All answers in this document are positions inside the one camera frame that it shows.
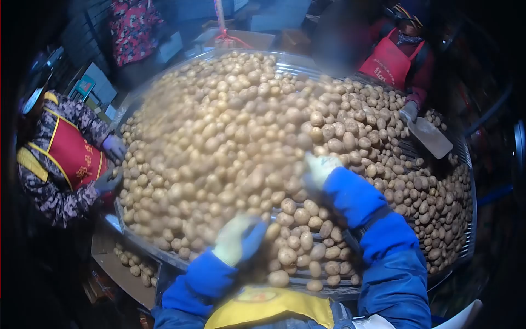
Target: dark background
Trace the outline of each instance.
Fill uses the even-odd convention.
[[[20,221],[14,213],[9,185],[16,177],[10,165],[14,99],[27,62],[37,49],[56,39],[66,24],[67,0],[8,1],[1,6],[1,321],[7,327],[65,327],[57,301],[39,282],[39,272],[28,256]],[[439,6],[457,6],[482,26],[498,43],[514,78],[515,111],[524,112],[524,10],[517,2],[441,1]],[[522,251],[525,250],[524,218],[519,221],[517,240],[481,298],[484,311],[473,327],[509,327],[523,321],[524,283]]]

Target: red floral coat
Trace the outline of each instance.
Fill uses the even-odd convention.
[[[117,65],[151,55],[157,46],[152,29],[164,22],[151,0],[112,0],[110,10],[113,57]]]

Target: red apron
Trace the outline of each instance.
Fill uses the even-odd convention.
[[[34,143],[29,145],[46,155],[60,169],[72,191],[97,180],[108,169],[104,153],[89,144],[69,120],[48,108],[44,109],[57,117],[49,146],[44,150]]]
[[[407,57],[389,39],[393,31],[396,30],[397,28],[392,29],[385,38],[380,40],[359,71],[382,80],[398,90],[404,90],[406,76],[411,68],[411,61],[418,54],[425,41],[418,45],[411,57]]]

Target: blue sleeve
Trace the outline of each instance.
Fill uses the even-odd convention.
[[[360,176],[336,168],[323,191],[350,227],[364,225],[371,214],[389,207],[384,196]],[[378,219],[360,241],[363,260],[360,316],[378,314],[397,329],[430,328],[426,261],[406,220],[395,212]]]
[[[156,307],[151,311],[154,317],[154,329],[199,329],[204,328],[203,317],[172,308]]]
[[[166,289],[161,304],[163,308],[208,317],[213,304],[232,287],[237,272],[208,249],[188,266],[185,275],[179,275]]]

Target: yellow apron trim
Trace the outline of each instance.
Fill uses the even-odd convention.
[[[21,147],[18,152],[16,152],[16,161],[26,167],[43,182],[47,182],[49,173],[44,169],[44,167],[42,167],[40,162],[38,162],[37,158],[35,158],[30,150],[26,149],[25,147]]]
[[[57,123],[55,124],[55,129],[53,129],[53,135],[51,135],[51,140],[49,141],[49,145],[47,146],[47,152],[49,152],[49,150],[51,149],[51,144],[53,143],[53,139],[55,138],[55,133],[57,132],[59,121],[60,121],[60,118],[57,117]]]
[[[78,127],[77,127],[74,123],[72,123],[71,121],[69,121],[69,120],[66,119],[65,117],[61,116],[60,114],[57,114],[56,112],[51,111],[51,110],[50,110],[49,108],[47,108],[47,107],[44,107],[44,109],[45,109],[46,111],[50,112],[51,114],[56,115],[58,118],[64,120],[65,122],[67,122],[67,123],[69,123],[70,125],[74,126],[75,129],[77,129],[78,131],[80,131],[80,130],[78,129]]]
[[[99,170],[97,172],[97,179],[100,176],[100,170],[102,169],[102,152],[100,153],[100,162],[99,162]]]
[[[327,329],[334,327],[328,299],[280,288],[245,287],[244,291],[218,308],[205,324],[217,329],[261,322],[276,315],[292,312],[309,317]]]
[[[66,175],[66,172],[64,171],[64,169],[62,169],[62,167],[58,164],[57,160],[55,160],[55,158],[53,158],[51,156],[51,154],[49,154],[47,151],[41,149],[40,147],[38,147],[37,145],[35,145],[35,143],[28,143],[29,146],[33,147],[34,149],[36,149],[37,151],[39,151],[40,153],[44,154],[45,156],[47,156],[57,167],[58,169],[60,170],[60,172],[62,173],[62,175],[64,176],[64,178],[66,179],[67,181],[67,184],[69,185],[69,188],[71,188],[71,190],[73,191],[73,187],[71,186],[71,182],[69,181],[69,178],[68,176]]]
[[[48,99],[50,101],[52,101],[53,103],[57,104],[58,105],[58,99],[57,99],[57,96],[55,96],[52,92],[46,92],[44,94],[44,99]]]

